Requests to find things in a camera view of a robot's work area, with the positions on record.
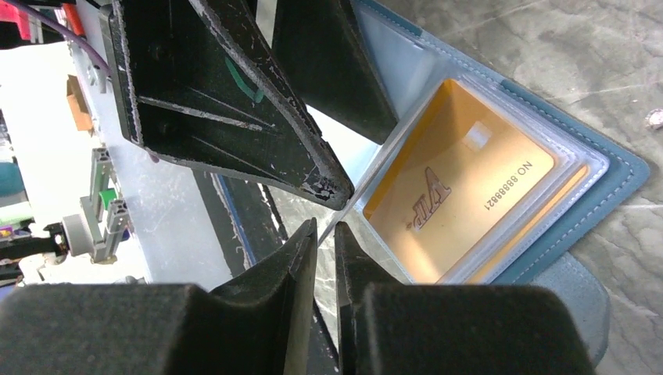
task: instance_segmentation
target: gold card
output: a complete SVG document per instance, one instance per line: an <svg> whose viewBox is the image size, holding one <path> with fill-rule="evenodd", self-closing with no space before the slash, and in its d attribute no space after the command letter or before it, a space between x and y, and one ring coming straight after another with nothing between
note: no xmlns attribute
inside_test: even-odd
<svg viewBox="0 0 663 375"><path fill-rule="evenodd" d="M545 206L539 210L536 215L522 228L515 236L513 236L483 267L474 273L468 280L468 284L480 284L487 276L489 276L502 262L507 260L513 248L520 242L523 237L529 234L532 228L543 220L547 214L550 213L559 201L564 199L567 194L578 184L584 182L589 175L590 168L588 166L581 166L571 178L569 178L564 186L555 194Z"/></svg>
<svg viewBox="0 0 663 375"><path fill-rule="evenodd" d="M418 283L435 283L554 167L555 158L445 81L364 208Z"/></svg>

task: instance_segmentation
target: screw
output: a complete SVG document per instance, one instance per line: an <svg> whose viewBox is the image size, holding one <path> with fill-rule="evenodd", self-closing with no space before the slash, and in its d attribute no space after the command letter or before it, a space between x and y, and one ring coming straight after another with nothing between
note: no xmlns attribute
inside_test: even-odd
<svg viewBox="0 0 663 375"><path fill-rule="evenodd" d="M167 137L175 131L175 127L169 121L163 121L159 125L159 134Z"/></svg>
<svg viewBox="0 0 663 375"><path fill-rule="evenodd" d="M168 48L163 43L154 42L149 45L149 54L156 61L161 61L168 57Z"/></svg>

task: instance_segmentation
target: card holder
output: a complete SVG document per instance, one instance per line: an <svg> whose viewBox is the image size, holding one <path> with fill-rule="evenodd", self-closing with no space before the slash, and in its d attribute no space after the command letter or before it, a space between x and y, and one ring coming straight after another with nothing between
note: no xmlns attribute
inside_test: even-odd
<svg viewBox="0 0 663 375"><path fill-rule="evenodd" d="M489 281L495 284L528 283L648 178L649 169L642 159L384 6L372 0L356 0L354 7L367 50L400 122L382 147L376 146L367 152L370 157L344 158L340 143L335 147L334 142L330 141L344 168L352 170L348 174L356 186L357 194L345 210L332 217L329 227L333 227L349 210L362 210L366 203L367 189L371 184L375 185L375 181L381 178L379 174L384 173L385 166L393 162L435 90L449 78L450 70L462 70L472 80L495 88L515 105L527 108L545 119L565 137L573 138L604 161L604 170L592 181L591 187L583 192L585 194L577 195L572 205L561 211L563 214L560 217L546 226L544 232L538 233L535 241L528 243L526 250L518 253L515 260L510 259L505 263L508 267L499 269L499 276L495 274ZM375 230L373 234L380 245L388 248Z"/></svg>

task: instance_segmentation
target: dark teal leather wallet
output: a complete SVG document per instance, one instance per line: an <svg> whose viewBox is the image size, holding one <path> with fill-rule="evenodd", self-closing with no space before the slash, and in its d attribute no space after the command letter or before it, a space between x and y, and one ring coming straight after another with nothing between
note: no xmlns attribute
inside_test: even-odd
<svg viewBox="0 0 663 375"><path fill-rule="evenodd" d="M607 172L566 213L520 255L494 284L527 284L628 198L649 177L647 164L602 134L534 95L521 85L456 50L372 0L354 10L369 55L402 116L444 70L461 67L547 118L584 145L609 158Z"/></svg>

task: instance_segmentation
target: gray marble surface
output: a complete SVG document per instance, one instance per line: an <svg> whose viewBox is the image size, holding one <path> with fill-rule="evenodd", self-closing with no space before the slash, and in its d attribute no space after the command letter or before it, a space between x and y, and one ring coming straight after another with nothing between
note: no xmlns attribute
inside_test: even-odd
<svg viewBox="0 0 663 375"><path fill-rule="evenodd" d="M572 248L611 298L597 372L663 373L663 108L660 0L382 0L428 32L547 98L644 157L647 184ZM283 216L329 212L277 195ZM320 250L316 296L335 321L332 244ZM388 270L388 259L378 261Z"/></svg>

